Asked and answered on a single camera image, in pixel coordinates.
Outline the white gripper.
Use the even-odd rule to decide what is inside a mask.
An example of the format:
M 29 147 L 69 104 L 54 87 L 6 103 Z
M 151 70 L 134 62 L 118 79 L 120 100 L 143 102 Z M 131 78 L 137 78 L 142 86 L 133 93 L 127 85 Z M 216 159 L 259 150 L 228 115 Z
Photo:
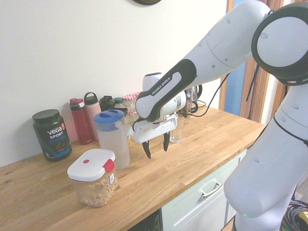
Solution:
M 151 159 L 149 140 L 160 135 L 164 135 L 163 148 L 166 152 L 169 146 L 169 132 L 176 128 L 177 118 L 177 115 L 171 115 L 158 124 L 144 120 L 141 122 L 137 122 L 133 126 L 134 140 L 137 143 L 142 143 L 143 149 L 149 159 Z

